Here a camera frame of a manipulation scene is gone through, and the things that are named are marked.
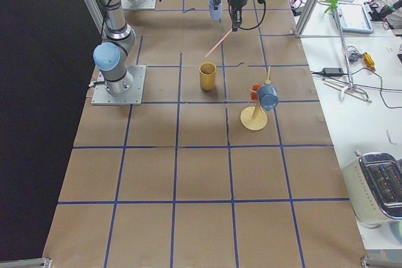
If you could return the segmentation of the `pink chopstick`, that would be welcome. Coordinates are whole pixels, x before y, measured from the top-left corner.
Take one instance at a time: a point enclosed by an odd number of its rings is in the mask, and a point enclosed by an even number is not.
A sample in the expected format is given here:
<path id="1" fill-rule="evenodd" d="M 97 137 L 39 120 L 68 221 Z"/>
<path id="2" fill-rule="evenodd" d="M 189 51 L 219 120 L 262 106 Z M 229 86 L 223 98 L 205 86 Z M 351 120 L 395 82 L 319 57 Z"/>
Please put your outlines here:
<path id="1" fill-rule="evenodd" d="M 232 28 L 205 54 L 205 58 L 208 58 L 217 47 L 219 47 L 222 42 L 232 33 Z"/>

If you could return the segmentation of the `light blue plastic cup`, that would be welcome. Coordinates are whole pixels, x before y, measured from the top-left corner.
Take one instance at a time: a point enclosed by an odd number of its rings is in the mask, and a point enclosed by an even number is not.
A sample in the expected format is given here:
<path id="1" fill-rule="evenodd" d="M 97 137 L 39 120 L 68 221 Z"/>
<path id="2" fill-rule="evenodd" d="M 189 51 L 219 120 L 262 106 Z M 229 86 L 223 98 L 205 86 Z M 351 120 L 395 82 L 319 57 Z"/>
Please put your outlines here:
<path id="1" fill-rule="evenodd" d="M 219 9 L 217 11 L 214 11 L 212 8 L 212 0 L 209 0 L 209 14 L 210 17 L 213 21 L 218 21 L 220 20 L 221 14 L 222 14 L 222 1 L 220 0 L 220 5 Z"/>

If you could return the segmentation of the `bamboo chopstick holder cup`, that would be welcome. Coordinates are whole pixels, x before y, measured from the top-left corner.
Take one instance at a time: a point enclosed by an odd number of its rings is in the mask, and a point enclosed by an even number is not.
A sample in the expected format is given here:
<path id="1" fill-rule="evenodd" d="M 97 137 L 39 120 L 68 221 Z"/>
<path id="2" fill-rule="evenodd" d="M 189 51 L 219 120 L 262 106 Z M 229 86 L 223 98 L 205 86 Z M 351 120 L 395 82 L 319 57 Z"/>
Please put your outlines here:
<path id="1" fill-rule="evenodd" d="M 199 69 L 200 87 L 204 91 L 211 91 L 215 88 L 215 76 L 217 67 L 212 62 L 201 64 Z"/>

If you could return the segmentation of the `orange red mug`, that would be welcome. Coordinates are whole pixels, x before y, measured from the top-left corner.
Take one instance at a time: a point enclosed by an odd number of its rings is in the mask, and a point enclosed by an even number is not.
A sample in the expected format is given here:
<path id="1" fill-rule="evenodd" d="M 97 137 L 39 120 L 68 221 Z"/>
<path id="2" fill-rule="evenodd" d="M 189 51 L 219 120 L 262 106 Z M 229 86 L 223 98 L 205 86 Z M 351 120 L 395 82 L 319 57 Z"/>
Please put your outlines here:
<path id="1" fill-rule="evenodd" d="M 253 85 L 252 89 L 250 90 L 250 98 L 252 102 L 258 101 L 258 93 L 257 91 L 261 87 L 261 84 Z"/>

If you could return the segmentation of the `dark blue mug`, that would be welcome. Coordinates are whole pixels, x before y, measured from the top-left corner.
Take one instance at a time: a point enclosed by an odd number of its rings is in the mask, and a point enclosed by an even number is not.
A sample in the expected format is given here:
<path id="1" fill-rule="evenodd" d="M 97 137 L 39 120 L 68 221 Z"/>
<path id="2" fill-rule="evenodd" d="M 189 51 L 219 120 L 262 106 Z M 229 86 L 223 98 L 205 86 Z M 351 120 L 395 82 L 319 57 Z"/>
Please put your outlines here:
<path id="1" fill-rule="evenodd" d="M 271 84 L 260 86 L 257 90 L 257 97 L 265 111 L 274 109 L 279 103 L 276 87 Z"/>

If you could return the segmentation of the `wooden mug tree stand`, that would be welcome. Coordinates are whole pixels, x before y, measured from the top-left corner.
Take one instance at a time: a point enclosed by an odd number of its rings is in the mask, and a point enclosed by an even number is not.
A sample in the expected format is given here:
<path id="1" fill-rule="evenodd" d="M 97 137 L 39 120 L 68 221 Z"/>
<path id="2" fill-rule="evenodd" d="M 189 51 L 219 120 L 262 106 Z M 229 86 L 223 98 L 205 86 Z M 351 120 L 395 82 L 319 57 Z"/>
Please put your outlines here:
<path id="1" fill-rule="evenodd" d="M 266 113 L 263 112 L 259 101 L 254 107 L 247 107 L 241 112 L 242 125 L 252 131 L 263 129 L 268 122 Z"/>

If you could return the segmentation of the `black power adapter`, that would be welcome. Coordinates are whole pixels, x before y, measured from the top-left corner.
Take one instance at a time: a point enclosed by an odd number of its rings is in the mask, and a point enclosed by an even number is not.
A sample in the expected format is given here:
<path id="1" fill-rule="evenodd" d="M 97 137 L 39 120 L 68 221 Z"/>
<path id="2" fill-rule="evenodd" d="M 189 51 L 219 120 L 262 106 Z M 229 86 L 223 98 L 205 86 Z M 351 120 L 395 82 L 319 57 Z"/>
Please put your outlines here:
<path id="1" fill-rule="evenodd" d="M 325 77 L 341 77 L 344 75 L 342 68 L 324 68 L 322 73 Z"/>

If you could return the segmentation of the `blue framed tablet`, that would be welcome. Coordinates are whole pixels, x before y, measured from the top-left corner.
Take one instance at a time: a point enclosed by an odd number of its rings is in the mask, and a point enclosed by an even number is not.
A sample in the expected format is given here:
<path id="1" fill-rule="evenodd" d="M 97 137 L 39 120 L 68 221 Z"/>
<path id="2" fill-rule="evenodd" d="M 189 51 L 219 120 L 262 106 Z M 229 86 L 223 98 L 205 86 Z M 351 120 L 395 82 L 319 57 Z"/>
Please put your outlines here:
<path id="1" fill-rule="evenodd" d="M 332 14 L 335 22 L 339 20 L 340 28 L 344 33 L 358 33 L 370 35 L 374 33 L 370 16 L 361 4 L 338 3 L 338 18 L 334 10 Z"/>

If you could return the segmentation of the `brown paper table mat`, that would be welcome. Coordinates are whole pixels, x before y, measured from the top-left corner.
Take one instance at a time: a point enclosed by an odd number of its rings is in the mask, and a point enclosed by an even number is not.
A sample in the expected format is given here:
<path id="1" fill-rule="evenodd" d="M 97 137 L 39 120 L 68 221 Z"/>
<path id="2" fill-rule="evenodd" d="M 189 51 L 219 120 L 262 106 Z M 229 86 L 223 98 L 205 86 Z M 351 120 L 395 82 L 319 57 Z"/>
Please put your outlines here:
<path id="1" fill-rule="evenodd" d="M 288 0 L 249 0 L 244 29 L 207 0 L 126 13 L 143 103 L 80 119 L 43 255 L 53 267 L 359 267 L 364 247 Z M 201 64 L 215 88 L 200 87 Z M 245 128 L 253 85 L 276 87 Z"/>

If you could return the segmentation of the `silver toaster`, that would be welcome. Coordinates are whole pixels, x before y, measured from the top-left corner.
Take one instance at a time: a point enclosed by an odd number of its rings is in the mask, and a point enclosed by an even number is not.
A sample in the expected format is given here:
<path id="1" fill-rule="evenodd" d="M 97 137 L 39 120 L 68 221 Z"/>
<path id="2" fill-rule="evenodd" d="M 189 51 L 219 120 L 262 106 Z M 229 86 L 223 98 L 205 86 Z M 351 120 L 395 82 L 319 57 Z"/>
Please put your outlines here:
<path id="1" fill-rule="evenodd" d="M 367 228 L 401 220 L 401 160 L 388 153 L 356 156 L 341 169 L 352 209 Z"/>

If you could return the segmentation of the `green handled reacher grabber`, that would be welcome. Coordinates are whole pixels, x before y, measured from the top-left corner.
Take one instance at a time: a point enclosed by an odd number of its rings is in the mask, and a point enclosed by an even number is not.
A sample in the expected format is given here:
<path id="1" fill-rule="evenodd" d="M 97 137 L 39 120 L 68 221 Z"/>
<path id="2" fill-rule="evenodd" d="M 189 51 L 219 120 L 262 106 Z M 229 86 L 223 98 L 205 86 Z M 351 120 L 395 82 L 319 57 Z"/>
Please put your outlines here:
<path id="1" fill-rule="evenodd" d="M 364 102 L 370 103 L 371 100 L 369 99 L 367 92 L 354 84 L 352 72 L 350 69 L 350 62 L 349 62 L 348 54 L 347 54 L 347 48 L 346 48 L 346 44 L 345 44 L 345 37 L 344 37 L 344 33 L 343 33 L 341 23 L 340 23 L 338 0 L 325 0 L 325 2 L 329 4 L 329 7 L 325 10 L 325 12 L 328 12 L 329 10 L 331 10 L 333 18 L 335 20 L 336 27 L 339 32 L 342 52 L 344 55 L 344 61 L 345 61 L 346 70 L 347 70 L 347 84 L 345 84 L 340 90 L 340 97 L 339 97 L 340 101 L 341 102 L 344 101 L 345 95 L 348 92 L 351 96 L 356 97 L 360 100 L 363 100 Z"/>

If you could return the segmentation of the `yellow handled screwdriver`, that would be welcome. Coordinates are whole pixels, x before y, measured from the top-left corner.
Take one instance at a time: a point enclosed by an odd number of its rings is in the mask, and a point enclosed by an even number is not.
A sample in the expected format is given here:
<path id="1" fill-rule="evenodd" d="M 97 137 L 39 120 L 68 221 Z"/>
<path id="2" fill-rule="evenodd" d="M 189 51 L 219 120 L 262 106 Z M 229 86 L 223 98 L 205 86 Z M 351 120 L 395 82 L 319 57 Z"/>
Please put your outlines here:
<path id="1" fill-rule="evenodd" d="M 375 62 L 374 62 L 374 60 L 372 59 L 371 55 L 368 54 L 367 52 L 364 52 L 364 53 L 362 54 L 362 57 L 363 57 L 363 59 L 364 59 L 364 63 L 365 63 L 365 65 L 366 65 L 366 67 L 367 67 L 368 69 L 370 69 L 371 71 L 375 72 L 375 71 L 376 71 Z"/>

